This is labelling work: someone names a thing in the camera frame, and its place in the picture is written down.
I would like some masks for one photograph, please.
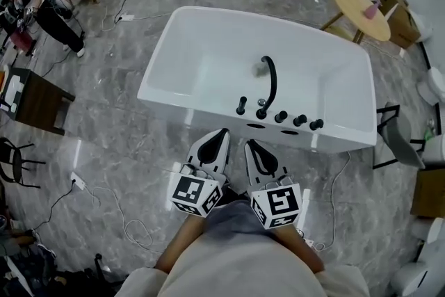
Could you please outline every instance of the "white sleeve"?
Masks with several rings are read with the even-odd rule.
[[[368,285],[355,266],[334,266],[315,277],[327,297],[369,297]]]
[[[156,297],[167,276],[155,268],[138,268],[130,273],[115,297]]]

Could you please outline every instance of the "marker cube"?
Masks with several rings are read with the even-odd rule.
[[[292,224],[302,207],[300,185],[251,192],[250,206],[265,229]]]
[[[175,173],[170,201],[180,211],[206,217],[223,196],[221,185],[213,179]]]

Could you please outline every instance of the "bathtub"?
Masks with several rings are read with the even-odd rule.
[[[277,95],[265,119],[258,100],[270,74],[252,68],[270,56]],[[240,97],[247,97],[238,115]],[[147,66],[138,99],[167,120],[319,152],[374,146],[375,93],[368,54],[355,43],[283,19],[186,6],[171,15]],[[288,118],[276,123],[275,115]],[[307,116],[299,127],[293,119]],[[309,123],[322,119],[312,131]]]

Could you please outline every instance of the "bathtub faucet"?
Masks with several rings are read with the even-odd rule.
[[[275,96],[277,94],[277,71],[275,70],[275,65],[269,56],[263,56],[262,62],[266,62],[269,66],[270,72],[270,94],[266,103],[257,110],[257,118],[263,120],[267,116],[267,110],[269,106],[273,103]]]

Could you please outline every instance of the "gray chair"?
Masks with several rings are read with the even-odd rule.
[[[396,162],[420,169],[425,168],[419,156],[419,153],[425,150],[425,140],[411,139],[410,121],[400,107],[398,104],[386,103],[384,108],[377,110],[377,114],[383,114],[377,132],[396,158],[374,165],[374,170]],[[416,150],[411,144],[420,144],[421,148]]]

